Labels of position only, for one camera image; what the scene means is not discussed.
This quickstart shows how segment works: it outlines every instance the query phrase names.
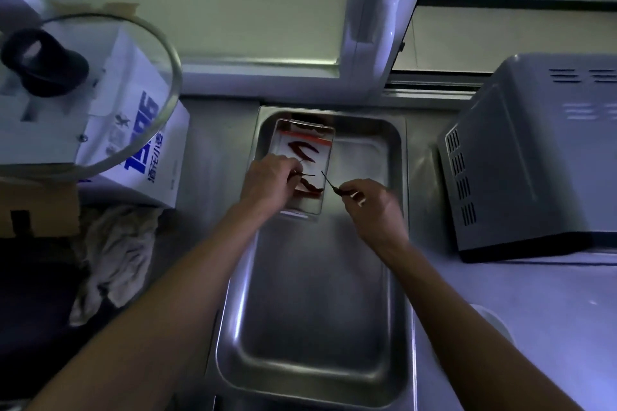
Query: stainless steel tray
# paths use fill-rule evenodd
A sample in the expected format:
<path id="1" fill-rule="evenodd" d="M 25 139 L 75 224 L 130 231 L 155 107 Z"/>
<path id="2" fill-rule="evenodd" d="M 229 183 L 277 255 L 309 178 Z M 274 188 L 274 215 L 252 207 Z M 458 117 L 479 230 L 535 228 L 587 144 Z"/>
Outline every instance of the stainless steel tray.
<path id="1" fill-rule="evenodd" d="M 251 159 L 281 118 L 334 127 L 330 181 L 380 181 L 407 219 L 403 118 L 261 107 Z M 261 229 L 217 328 L 206 379 L 219 394 L 381 408 L 415 393 L 410 305 L 329 187 L 315 223 L 275 217 Z"/>

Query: gray appliance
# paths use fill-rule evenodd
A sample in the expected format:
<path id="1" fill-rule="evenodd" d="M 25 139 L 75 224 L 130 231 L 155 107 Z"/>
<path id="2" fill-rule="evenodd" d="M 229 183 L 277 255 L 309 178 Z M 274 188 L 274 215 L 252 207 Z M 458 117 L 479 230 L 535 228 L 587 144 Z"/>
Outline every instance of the gray appliance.
<path id="1" fill-rule="evenodd" d="M 463 261 L 617 248 L 617 56 L 508 58 L 438 147 Z"/>

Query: dirty rag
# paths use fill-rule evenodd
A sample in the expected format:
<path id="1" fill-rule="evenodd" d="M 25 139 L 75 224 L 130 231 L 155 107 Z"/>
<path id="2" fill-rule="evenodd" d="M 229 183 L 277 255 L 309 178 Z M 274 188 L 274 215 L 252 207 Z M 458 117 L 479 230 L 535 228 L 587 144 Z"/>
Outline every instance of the dirty rag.
<path id="1" fill-rule="evenodd" d="M 142 289 L 162 211 L 135 205 L 82 209 L 81 234 L 71 246 L 90 275 L 73 303 L 68 320 L 73 327 L 98 312 L 103 296 L 122 307 Z"/>

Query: person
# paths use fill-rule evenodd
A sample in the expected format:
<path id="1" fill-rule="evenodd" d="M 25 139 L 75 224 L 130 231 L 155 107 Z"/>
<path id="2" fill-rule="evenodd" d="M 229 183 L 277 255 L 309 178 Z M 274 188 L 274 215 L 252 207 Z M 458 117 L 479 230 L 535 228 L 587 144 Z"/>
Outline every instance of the person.
<path id="1" fill-rule="evenodd" d="M 28 411 L 163 409 L 211 331 L 227 282 L 256 231 L 291 197 L 298 160 L 267 155 L 212 235 L 180 259 L 53 377 Z M 409 242 L 397 199 L 381 184 L 341 185 L 362 240 L 396 275 L 465 410 L 580 410 L 465 302 Z"/>

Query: forearm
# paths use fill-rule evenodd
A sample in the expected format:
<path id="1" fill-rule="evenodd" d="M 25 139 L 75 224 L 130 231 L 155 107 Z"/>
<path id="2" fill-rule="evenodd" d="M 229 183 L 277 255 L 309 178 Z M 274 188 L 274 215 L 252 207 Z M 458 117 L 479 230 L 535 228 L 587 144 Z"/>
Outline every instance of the forearm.
<path id="1" fill-rule="evenodd" d="M 580 410 L 411 246 L 378 252 L 395 273 L 467 410 Z"/>
<path id="2" fill-rule="evenodd" d="M 242 204 L 99 333 L 28 410 L 151 409 L 165 406 L 212 321 L 229 276 L 262 224 Z"/>

